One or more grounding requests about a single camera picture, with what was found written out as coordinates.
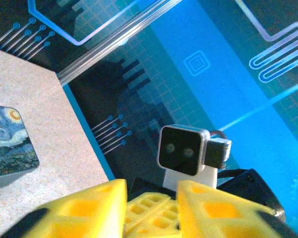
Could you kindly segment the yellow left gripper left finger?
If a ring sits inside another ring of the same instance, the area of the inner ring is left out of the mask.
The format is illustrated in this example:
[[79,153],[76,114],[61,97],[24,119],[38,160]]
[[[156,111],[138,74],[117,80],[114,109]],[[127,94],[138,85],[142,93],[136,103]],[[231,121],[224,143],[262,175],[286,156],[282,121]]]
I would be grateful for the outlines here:
[[5,231],[6,238],[121,238],[125,179],[114,179],[38,206]]

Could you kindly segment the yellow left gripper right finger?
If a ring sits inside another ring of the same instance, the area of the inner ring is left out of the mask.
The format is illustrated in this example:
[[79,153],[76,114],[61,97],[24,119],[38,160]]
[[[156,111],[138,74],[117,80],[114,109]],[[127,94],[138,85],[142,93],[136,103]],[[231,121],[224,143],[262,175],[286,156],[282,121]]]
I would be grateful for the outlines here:
[[180,180],[176,199],[184,238],[297,238],[267,206],[215,188]]

